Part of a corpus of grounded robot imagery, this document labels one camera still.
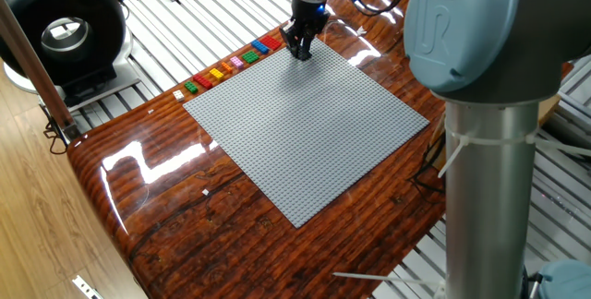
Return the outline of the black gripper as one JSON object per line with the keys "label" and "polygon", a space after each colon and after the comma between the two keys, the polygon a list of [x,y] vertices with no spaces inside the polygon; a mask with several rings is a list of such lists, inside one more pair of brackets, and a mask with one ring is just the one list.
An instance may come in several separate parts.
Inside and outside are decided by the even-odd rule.
{"label": "black gripper", "polygon": [[[292,20],[280,27],[280,33],[286,47],[296,59],[308,60],[312,54],[310,45],[313,39],[323,31],[330,13],[325,2],[310,3],[304,0],[292,0]],[[300,54],[300,38],[303,32]]]}

